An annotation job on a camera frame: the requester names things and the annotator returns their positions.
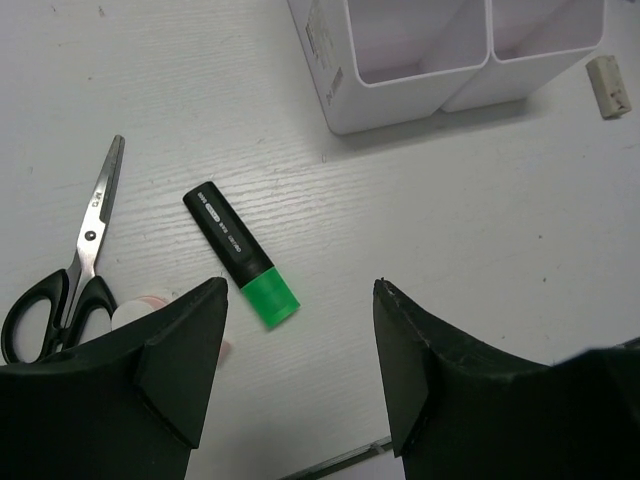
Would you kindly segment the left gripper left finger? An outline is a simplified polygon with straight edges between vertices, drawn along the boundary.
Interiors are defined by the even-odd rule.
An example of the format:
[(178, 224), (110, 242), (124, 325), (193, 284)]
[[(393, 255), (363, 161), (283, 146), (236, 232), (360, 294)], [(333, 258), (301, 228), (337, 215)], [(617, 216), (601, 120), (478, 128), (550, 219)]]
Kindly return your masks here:
[(203, 433), (228, 310), (211, 278), (164, 308), (1, 370), (5, 479), (182, 479)]

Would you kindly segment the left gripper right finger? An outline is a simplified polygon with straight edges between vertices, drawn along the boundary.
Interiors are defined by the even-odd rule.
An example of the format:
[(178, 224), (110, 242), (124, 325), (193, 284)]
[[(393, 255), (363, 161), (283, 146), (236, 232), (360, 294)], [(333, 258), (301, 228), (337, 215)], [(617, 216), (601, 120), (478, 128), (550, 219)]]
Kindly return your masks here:
[(407, 478), (638, 477), (637, 340), (543, 365), (445, 322), (384, 279), (373, 321)]

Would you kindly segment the green highlighter marker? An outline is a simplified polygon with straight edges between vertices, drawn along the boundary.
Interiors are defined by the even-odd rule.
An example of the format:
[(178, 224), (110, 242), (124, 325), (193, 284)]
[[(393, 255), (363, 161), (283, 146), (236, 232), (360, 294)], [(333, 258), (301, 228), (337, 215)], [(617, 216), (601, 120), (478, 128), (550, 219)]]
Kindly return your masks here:
[(213, 182), (190, 190), (183, 203), (266, 328), (279, 326), (300, 308), (275, 264)]

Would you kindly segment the grey white eraser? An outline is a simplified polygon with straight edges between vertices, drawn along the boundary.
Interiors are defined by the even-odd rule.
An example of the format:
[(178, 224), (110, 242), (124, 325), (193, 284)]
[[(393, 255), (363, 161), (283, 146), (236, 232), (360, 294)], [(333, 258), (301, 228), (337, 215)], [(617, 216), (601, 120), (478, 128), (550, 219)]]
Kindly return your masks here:
[(603, 119), (619, 118), (632, 110), (615, 56), (598, 56), (586, 64), (586, 70)]

